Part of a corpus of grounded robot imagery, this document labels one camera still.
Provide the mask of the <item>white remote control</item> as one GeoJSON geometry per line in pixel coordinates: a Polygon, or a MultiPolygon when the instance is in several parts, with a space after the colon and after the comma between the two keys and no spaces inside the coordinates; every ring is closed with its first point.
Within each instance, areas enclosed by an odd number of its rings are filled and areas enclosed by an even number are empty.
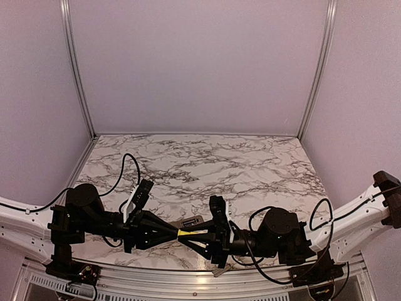
{"type": "Polygon", "coordinates": [[[175,226],[176,228],[185,228],[185,227],[189,227],[189,226],[194,226],[200,223],[203,223],[204,219],[202,216],[197,215],[197,216],[193,216],[193,217],[189,217],[189,218],[184,218],[184,219],[180,219],[177,221],[172,221],[170,222],[170,224],[172,226],[175,226]]]}

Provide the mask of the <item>yellow handled screwdriver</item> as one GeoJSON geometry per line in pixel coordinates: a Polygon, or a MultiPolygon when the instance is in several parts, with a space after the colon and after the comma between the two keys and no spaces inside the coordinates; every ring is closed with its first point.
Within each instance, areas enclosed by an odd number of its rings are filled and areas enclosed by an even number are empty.
{"type": "Polygon", "coordinates": [[[200,235],[200,234],[207,234],[207,230],[199,230],[199,231],[178,230],[177,236],[200,235]]]}

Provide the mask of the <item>grey battery compartment cover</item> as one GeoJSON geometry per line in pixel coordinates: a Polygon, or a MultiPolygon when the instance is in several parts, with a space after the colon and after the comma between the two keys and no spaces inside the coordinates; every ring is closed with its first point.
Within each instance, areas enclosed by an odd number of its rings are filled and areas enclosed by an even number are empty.
{"type": "Polygon", "coordinates": [[[217,278],[217,277],[223,275],[224,273],[228,272],[229,270],[231,270],[231,268],[232,268],[232,265],[229,263],[226,263],[225,267],[223,267],[223,268],[217,267],[217,268],[213,269],[212,274],[215,278],[217,278]]]}

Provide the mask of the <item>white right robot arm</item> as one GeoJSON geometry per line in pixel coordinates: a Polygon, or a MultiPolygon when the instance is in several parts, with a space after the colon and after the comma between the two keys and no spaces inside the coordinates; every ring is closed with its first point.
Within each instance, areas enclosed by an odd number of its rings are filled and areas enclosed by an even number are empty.
{"type": "Polygon", "coordinates": [[[296,213],[270,206],[256,230],[235,230],[225,200],[211,196],[212,219],[182,228],[178,241],[219,267],[228,256],[278,258],[282,265],[300,265],[328,252],[310,268],[310,275],[323,281],[355,253],[384,231],[400,228],[400,180],[385,171],[352,202],[308,223],[296,213]]]}

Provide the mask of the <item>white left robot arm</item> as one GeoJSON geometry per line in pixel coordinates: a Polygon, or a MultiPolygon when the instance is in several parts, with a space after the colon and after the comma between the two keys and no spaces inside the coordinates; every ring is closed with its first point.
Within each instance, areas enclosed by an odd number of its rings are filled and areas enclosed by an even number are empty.
{"type": "Polygon", "coordinates": [[[145,210],[152,184],[137,186],[127,208],[107,211],[102,195],[92,184],[66,188],[65,204],[42,208],[5,200],[1,203],[1,237],[42,263],[54,263],[66,279],[79,274],[72,246],[83,244],[87,234],[118,240],[125,253],[147,250],[175,240],[178,229],[145,210]]]}

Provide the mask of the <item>aluminium front table rail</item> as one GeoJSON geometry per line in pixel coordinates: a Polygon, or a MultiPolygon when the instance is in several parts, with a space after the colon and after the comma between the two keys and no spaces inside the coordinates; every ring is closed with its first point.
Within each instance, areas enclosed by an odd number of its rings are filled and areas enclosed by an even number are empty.
{"type": "Polygon", "coordinates": [[[25,259],[11,300],[311,300],[333,286],[336,300],[376,300],[361,255],[355,255],[344,275],[334,282],[294,287],[278,285],[257,270],[166,270],[100,264],[95,288],[46,274],[44,266],[25,259]]]}

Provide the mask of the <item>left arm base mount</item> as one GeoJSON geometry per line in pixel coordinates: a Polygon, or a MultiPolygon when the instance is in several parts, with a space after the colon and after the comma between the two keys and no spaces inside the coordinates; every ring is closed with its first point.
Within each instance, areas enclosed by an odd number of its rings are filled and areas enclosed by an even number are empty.
{"type": "Polygon", "coordinates": [[[45,267],[48,275],[88,285],[97,284],[100,272],[98,265],[73,260],[70,245],[55,245],[51,262],[45,267]]]}

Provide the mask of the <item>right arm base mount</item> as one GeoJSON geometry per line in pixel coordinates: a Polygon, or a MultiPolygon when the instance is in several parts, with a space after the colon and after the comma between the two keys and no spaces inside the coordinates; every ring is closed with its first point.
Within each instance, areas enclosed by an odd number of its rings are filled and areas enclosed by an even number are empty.
{"type": "Polygon", "coordinates": [[[289,274],[293,279],[293,287],[314,285],[344,275],[343,267],[345,267],[346,264],[335,264],[329,251],[325,254],[323,254],[323,251],[318,252],[318,259],[319,262],[317,264],[311,263],[291,267],[289,269],[289,274]]]}

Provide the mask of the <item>left aluminium corner post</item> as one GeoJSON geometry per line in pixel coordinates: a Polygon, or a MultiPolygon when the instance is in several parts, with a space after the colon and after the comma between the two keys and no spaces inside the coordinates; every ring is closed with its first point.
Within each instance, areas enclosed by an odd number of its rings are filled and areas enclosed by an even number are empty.
{"type": "Polygon", "coordinates": [[[70,2],[68,0],[61,0],[60,8],[61,8],[61,18],[63,22],[63,28],[65,32],[66,47],[68,50],[73,81],[78,95],[78,101],[81,107],[83,120],[85,122],[88,135],[90,136],[91,140],[94,140],[96,138],[96,132],[90,115],[89,106],[86,100],[85,89],[83,86],[83,81],[79,68],[78,55],[76,52],[75,39],[73,36],[73,24],[71,19],[70,2]]]}

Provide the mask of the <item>aluminium corner post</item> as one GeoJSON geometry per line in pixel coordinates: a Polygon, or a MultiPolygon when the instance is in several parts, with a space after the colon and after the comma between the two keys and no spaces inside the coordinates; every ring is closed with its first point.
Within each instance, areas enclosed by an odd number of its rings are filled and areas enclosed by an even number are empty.
{"type": "Polygon", "coordinates": [[[96,138],[96,132],[90,115],[89,106],[86,100],[85,89],[83,86],[83,81],[79,68],[78,55],[76,52],[75,39],[73,36],[73,24],[71,19],[70,2],[68,0],[61,0],[60,8],[61,8],[61,18],[63,22],[63,28],[65,32],[66,47],[68,50],[73,81],[78,95],[78,101],[81,107],[83,120],[85,122],[88,135],[90,136],[91,140],[94,140],[96,138]]]}
{"type": "Polygon", "coordinates": [[[329,0],[326,10],[325,24],[323,28],[323,37],[321,41],[320,52],[318,55],[318,62],[311,84],[310,92],[308,95],[305,110],[303,112],[303,117],[298,129],[297,138],[300,142],[305,138],[308,126],[310,124],[313,110],[317,102],[318,93],[321,86],[321,81],[323,79],[323,74],[325,71],[326,64],[328,62],[328,57],[330,54],[330,48],[333,41],[333,33],[335,29],[335,19],[338,7],[337,0],[329,0]]]}

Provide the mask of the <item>right aluminium corner post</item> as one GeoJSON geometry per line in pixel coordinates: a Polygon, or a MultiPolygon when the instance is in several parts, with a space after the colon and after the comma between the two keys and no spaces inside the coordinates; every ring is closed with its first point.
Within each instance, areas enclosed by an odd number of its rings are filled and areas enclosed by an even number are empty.
{"type": "Polygon", "coordinates": [[[323,37],[321,41],[320,52],[318,55],[318,62],[311,84],[310,92],[308,95],[305,110],[303,112],[303,117],[298,129],[297,138],[300,142],[305,138],[308,126],[310,124],[313,110],[317,102],[318,93],[321,86],[321,81],[323,79],[323,74],[325,71],[326,64],[328,62],[328,57],[330,54],[330,48],[333,41],[333,33],[335,29],[335,19],[338,7],[337,0],[329,0],[326,10],[325,24],[323,28],[323,37]]]}

